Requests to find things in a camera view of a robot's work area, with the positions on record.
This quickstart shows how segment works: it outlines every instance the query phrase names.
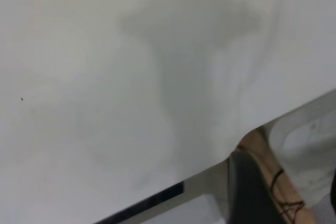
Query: black object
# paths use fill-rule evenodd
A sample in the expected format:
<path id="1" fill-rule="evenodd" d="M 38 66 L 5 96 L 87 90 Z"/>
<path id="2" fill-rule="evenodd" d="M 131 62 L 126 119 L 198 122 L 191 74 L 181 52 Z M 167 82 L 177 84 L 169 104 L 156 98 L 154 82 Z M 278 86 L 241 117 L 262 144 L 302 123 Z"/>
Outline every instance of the black object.
<path id="1" fill-rule="evenodd" d="M 231 154 L 228 175 L 229 224 L 286 224 L 248 153 Z"/>
<path id="2" fill-rule="evenodd" d="M 331 184 L 330 201 L 336 214 L 336 172 L 334 173 L 334 179 L 332 180 Z"/>
<path id="3" fill-rule="evenodd" d="M 115 215 L 112 215 L 111 217 L 99 221 L 96 224 L 118 224 L 121 223 L 124 220 L 127 220 L 135 215 L 138 215 L 141 212 L 144 212 L 154 206 L 157 206 L 158 204 L 165 202 L 179 194 L 182 194 L 184 192 L 184 183 L 178 183 L 175 186 L 172 186 L 158 194 L 155 194 L 154 196 L 145 199 Z"/>

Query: black cable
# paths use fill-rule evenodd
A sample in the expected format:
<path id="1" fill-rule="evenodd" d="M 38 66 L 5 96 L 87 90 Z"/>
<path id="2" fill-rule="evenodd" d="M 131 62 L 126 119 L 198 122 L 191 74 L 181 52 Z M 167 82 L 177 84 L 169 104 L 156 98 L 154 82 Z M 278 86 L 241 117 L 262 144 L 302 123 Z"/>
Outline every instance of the black cable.
<path id="1" fill-rule="evenodd" d="M 272 179 L 272 183 L 271 183 L 271 186 L 269 188 L 270 190 L 270 193 L 271 195 L 274 197 L 274 199 L 277 201 L 277 203 L 281 206 L 300 206 L 302 204 L 304 204 L 303 200 L 300 200 L 300 201 L 295 201 L 295 202 L 282 202 L 280 201 L 279 199 L 277 199 L 277 197 L 274 195 L 274 186 L 275 186 L 275 183 L 277 182 L 277 179 L 279 178 L 279 176 L 281 174 L 283 174 L 283 171 L 284 169 L 280 169 L 277 173 L 275 173 L 273 179 Z"/>
<path id="2" fill-rule="evenodd" d="M 305 206 L 305 204 L 303 203 L 302 205 L 298 206 L 297 209 L 295 210 L 295 213 L 294 213 L 294 217 L 293 217 L 293 221 L 292 223 L 295 224 L 296 222 L 296 214 Z"/>

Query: white cloth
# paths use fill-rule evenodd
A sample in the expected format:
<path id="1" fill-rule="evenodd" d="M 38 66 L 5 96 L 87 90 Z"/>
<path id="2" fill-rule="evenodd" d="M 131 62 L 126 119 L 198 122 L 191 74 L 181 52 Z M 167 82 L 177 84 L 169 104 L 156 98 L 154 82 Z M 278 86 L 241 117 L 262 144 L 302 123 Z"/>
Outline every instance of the white cloth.
<path id="1" fill-rule="evenodd" d="M 0 0 L 0 222 L 93 223 L 336 87 L 334 0 Z"/>

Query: white surface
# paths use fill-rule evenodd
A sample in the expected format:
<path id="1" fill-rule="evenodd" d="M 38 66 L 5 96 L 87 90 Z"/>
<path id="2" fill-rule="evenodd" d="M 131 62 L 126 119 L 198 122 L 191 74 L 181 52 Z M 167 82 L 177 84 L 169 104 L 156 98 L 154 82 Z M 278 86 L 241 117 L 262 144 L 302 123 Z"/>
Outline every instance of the white surface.
<path id="1" fill-rule="evenodd" d="M 0 0 L 0 222 L 98 221 L 333 90 L 333 3 Z"/>
<path id="2" fill-rule="evenodd" d="M 280 118 L 269 142 L 306 204 L 316 206 L 330 193 L 336 168 L 336 91 Z"/>

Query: black strip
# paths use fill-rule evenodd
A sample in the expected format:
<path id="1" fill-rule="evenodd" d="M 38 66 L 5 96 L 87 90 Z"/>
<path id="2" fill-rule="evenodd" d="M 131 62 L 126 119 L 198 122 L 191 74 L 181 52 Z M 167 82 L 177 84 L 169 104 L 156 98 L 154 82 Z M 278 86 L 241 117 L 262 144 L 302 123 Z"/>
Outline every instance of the black strip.
<path id="1" fill-rule="evenodd" d="M 184 183 L 181 182 L 96 224 L 118 224 L 183 192 Z"/>

